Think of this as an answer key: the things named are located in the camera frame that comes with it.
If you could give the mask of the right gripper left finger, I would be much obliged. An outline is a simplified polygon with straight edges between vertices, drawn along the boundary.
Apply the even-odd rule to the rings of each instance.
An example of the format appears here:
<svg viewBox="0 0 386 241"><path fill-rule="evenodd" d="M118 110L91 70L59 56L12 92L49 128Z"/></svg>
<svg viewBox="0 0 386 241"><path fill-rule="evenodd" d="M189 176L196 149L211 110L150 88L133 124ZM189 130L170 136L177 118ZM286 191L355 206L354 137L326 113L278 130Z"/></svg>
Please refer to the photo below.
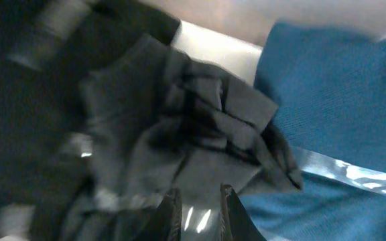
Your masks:
<svg viewBox="0 0 386 241"><path fill-rule="evenodd" d="M181 229L182 197L179 189L171 189L139 234L139 241L180 241Z"/></svg>

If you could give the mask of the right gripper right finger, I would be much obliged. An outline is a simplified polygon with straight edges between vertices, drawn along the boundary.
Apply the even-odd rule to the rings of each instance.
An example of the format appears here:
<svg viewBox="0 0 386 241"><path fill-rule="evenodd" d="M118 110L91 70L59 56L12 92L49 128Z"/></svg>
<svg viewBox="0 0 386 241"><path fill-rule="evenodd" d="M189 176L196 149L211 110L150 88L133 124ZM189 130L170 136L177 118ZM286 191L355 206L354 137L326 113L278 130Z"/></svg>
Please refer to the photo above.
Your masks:
<svg viewBox="0 0 386 241"><path fill-rule="evenodd" d="M220 185L219 230L220 241L267 241L229 184Z"/></svg>

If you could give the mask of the black taped cloth bundle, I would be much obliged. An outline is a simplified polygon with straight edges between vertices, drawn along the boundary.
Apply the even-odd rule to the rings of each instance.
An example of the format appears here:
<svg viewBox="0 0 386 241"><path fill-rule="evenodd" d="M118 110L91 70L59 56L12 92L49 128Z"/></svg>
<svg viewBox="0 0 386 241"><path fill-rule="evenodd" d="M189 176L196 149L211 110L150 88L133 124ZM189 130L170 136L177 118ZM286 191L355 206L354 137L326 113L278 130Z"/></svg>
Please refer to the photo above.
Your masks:
<svg viewBox="0 0 386 241"><path fill-rule="evenodd" d="M221 184L239 199L302 188L272 121L276 103L151 36L91 72L80 91L93 179L61 240L139 240L171 189L182 197L181 240L219 240Z"/></svg>

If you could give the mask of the teal blue taped cloth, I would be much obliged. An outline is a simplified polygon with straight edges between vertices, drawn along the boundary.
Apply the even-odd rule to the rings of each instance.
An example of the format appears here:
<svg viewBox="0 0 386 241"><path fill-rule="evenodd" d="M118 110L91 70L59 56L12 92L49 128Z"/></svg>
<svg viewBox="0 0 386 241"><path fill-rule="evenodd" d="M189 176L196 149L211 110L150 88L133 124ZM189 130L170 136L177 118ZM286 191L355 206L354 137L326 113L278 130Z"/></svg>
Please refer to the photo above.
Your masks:
<svg viewBox="0 0 386 241"><path fill-rule="evenodd" d="M386 39L276 23L254 81L304 181L243 198L272 240L386 240Z"/></svg>

